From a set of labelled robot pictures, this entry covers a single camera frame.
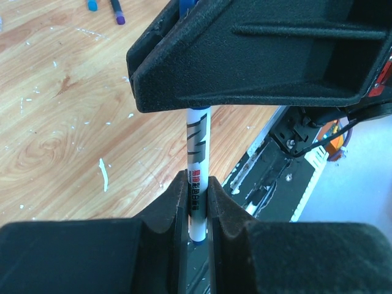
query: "black cable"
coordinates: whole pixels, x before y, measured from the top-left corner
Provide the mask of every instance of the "black cable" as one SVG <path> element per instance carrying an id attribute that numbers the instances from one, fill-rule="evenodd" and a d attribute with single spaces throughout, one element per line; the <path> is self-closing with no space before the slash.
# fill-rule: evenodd
<path id="1" fill-rule="evenodd" d="M 296 153 L 293 155 L 293 157 L 301 157 L 302 155 L 308 153 L 310 150 L 319 147 L 319 146 L 324 146 L 326 144 L 328 144 L 330 141 L 332 141 L 333 139 L 336 139 L 338 136 L 343 135 L 344 133 L 346 133 L 349 129 L 351 129 L 352 127 L 354 127 L 355 125 L 357 125 L 359 123 L 359 121 L 350 121 L 346 126 L 344 126 L 339 132 L 336 132 L 335 134 L 329 136 L 328 138 L 318 141 L 316 143 L 311 144 L 309 147 L 306 147 L 304 149 L 302 149 L 300 152 Z"/>
<path id="2" fill-rule="evenodd" d="M 335 161 L 344 153 L 343 149 L 346 148 L 347 145 L 349 144 L 352 134 L 353 134 L 353 129 L 349 129 L 349 131 L 347 132 L 347 136 L 344 139 L 343 145 L 339 148 L 338 151 L 336 151 L 335 154 L 330 155 L 328 157 L 328 161 Z"/>

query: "red part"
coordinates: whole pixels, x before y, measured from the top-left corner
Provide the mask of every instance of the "red part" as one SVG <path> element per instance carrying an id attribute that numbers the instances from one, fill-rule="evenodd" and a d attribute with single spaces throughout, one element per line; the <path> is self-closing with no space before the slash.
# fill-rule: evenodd
<path id="1" fill-rule="evenodd" d="M 373 88 L 369 93 L 369 97 L 375 97 L 381 95 L 382 91 L 385 89 L 385 83 L 392 75 L 392 55 L 384 65 L 379 77 L 374 83 Z"/>

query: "black plastic bracket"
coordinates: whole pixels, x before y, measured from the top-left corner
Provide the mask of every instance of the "black plastic bracket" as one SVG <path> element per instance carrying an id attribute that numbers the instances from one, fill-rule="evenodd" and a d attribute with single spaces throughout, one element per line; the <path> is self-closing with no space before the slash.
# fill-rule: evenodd
<path id="1" fill-rule="evenodd" d="M 127 54 L 141 112 L 221 104 L 347 106 L 391 54 L 389 0 L 171 0 Z"/>
<path id="2" fill-rule="evenodd" d="M 295 155 L 312 144 L 319 132 L 301 107 L 290 107 L 271 128 L 269 135 L 287 154 Z"/>

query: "white surface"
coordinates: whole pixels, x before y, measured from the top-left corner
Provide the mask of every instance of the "white surface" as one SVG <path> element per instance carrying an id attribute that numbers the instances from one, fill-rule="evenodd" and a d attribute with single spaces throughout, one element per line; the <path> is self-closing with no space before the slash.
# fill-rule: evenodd
<path id="1" fill-rule="evenodd" d="M 362 222 L 392 241 L 392 116 L 354 127 L 347 157 L 329 162 L 302 222 Z"/>

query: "screw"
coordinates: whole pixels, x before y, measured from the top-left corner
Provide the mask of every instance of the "screw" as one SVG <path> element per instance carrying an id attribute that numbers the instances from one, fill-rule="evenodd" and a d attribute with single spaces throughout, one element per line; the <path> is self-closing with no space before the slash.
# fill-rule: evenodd
<path id="1" fill-rule="evenodd" d="M 295 146 L 295 140 L 287 140 L 287 148 L 292 149 Z"/>
<path id="2" fill-rule="evenodd" d="M 291 182 L 292 179 L 293 179 L 293 175 L 292 175 L 291 173 L 289 173 L 289 174 L 286 176 L 286 182 Z"/>

